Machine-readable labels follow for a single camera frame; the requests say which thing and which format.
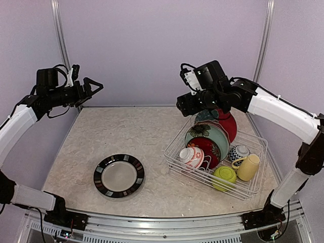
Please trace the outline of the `red teal floral plate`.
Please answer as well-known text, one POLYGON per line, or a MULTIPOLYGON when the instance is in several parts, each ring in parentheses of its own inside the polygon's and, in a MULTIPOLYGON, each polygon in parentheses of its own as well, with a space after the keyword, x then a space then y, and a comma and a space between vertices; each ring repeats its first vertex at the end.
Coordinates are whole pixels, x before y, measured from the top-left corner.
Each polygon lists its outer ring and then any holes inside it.
POLYGON ((235 118, 230 112, 224 113, 220 108, 213 110, 205 109, 197 114, 194 123, 205 122, 208 120, 219 123, 228 133, 230 143, 234 141, 237 134, 237 124, 235 118))

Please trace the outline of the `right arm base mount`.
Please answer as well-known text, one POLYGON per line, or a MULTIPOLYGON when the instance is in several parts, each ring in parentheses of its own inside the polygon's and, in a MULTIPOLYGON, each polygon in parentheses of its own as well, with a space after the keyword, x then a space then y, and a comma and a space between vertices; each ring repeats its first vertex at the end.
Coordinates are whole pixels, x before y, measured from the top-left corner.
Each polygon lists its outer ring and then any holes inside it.
POLYGON ((279 223, 280 221, 284 221, 286 219, 286 216, 283 211, 275 214, 270 211, 264 212, 263 210, 260 210, 244 213, 241 218, 245 230, 250 230, 279 223))

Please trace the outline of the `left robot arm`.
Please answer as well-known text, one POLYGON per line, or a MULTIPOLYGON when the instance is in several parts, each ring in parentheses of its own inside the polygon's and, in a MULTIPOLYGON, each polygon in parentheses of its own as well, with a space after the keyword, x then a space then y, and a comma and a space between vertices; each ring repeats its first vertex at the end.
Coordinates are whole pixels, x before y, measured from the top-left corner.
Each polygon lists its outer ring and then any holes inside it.
MULTIPOLYGON (((88 77, 81 84, 77 78, 79 65, 69 71, 61 65, 39 69, 36 84, 13 108, 11 114, 1 125, 1 163, 3 164, 16 143, 44 116, 49 116, 56 107, 79 107, 91 99, 104 86, 88 77)), ((60 225, 71 220, 71 214, 59 204, 63 198, 50 193, 17 184, 1 173, 1 204, 13 204, 21 208, 49 211, 51 217, 60 225)))

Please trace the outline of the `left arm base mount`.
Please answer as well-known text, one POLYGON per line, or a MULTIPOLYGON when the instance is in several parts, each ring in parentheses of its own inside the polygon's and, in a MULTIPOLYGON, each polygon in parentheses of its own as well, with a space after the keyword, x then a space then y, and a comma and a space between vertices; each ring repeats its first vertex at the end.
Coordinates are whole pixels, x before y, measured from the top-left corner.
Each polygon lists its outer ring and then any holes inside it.
POLYGON ((54 225, 70 228, 72 230, 85 231, 89 216, 82 213, 67 211, 64 214, 47 212, 44 221, 54 225))

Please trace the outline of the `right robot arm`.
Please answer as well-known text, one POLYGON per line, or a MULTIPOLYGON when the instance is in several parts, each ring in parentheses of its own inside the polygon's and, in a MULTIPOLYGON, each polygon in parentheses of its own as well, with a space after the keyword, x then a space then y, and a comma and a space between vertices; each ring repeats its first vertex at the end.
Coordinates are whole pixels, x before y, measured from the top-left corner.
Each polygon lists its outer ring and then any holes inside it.
POLYGON ((265 118, 302 140, 295 168, 269 194, 259 213, 262 224, 271 224, 309 177, 323 168, 323 114, 312 114, 249 79, 228 78, 216 60, 200 67, 182 63, 180 77, 191 89, 177 98, 176 105, 183 116, 215 108, 228 113, 234 107, 265 118))

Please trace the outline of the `black rimmed beige plate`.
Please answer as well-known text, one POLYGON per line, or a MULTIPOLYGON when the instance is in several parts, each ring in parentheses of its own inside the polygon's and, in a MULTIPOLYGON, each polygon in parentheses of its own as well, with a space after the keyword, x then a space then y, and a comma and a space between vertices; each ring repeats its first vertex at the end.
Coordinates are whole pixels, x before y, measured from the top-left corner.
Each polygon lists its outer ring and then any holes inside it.
POLYGON ((115 154, 102 160, 95 168, 93 181, 105 197, 123 198, 138 191, 145 179, 142 163, 128 154, 115 154))

